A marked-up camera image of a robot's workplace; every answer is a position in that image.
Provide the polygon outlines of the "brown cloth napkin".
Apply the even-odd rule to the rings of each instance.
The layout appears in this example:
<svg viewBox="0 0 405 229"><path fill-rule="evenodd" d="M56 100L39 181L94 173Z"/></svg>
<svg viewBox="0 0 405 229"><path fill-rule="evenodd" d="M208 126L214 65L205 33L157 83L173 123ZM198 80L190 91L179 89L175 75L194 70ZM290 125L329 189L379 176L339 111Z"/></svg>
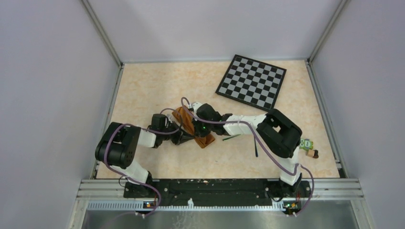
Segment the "brown cloth napkin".
<svg viewBox="0 0 405 229"><path fill-rule="evenodd" d="M172 112L172 115L178 123L182 121L182 127L188 134L195 134L192 117L182 107L175 109L175 111ZM215 141L215 137L212 134L205 137L194 136L194 140L200 148L206 148Z"/></svg>

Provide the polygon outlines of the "iridescent spoon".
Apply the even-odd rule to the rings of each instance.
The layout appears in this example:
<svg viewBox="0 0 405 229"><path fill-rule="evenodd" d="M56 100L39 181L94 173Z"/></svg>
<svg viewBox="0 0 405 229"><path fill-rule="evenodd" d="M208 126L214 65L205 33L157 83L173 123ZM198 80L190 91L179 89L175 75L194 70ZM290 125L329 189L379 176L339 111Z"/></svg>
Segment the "iridescent spoon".
<svg viewBox="0 0 405 229"><path fill-rule="evenodd" d="M255 147L255 157L258 157L257 141L254 138L254 147Z"/></svg>

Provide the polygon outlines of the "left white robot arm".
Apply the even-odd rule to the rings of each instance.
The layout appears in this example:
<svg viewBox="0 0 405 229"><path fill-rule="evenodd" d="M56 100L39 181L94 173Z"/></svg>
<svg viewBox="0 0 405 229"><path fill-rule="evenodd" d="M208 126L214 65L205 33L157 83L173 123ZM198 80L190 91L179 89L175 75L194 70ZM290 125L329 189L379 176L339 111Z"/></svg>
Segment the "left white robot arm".
<svg viewBox="0 0 405 229"><path fill-rule="evenodd" d="M148 197L153 192L151 174L135 160L137 147L158 148L164 141L180 145L193 139L164 114L154 114L146 129L112 122L95 149L95 158L128 178L141 197Z"/></svg>

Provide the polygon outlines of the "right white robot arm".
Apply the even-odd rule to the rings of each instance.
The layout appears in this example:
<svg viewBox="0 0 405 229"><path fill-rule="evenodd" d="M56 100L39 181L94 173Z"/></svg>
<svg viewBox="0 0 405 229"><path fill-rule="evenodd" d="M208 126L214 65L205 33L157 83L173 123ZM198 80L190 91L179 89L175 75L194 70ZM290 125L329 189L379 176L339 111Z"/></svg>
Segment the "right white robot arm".
<svg viewBox="0 0 405 229"><path fill-rule="evenodd" d="M194 134L205 137L210 133L236 136L253 135L270 159L280 168L280 191L287 197L299 191L302 172L298 152L302 130L277 109L267 114L243 116L221 115L209 104L194 102L186 106L192 115Z"/></svg>

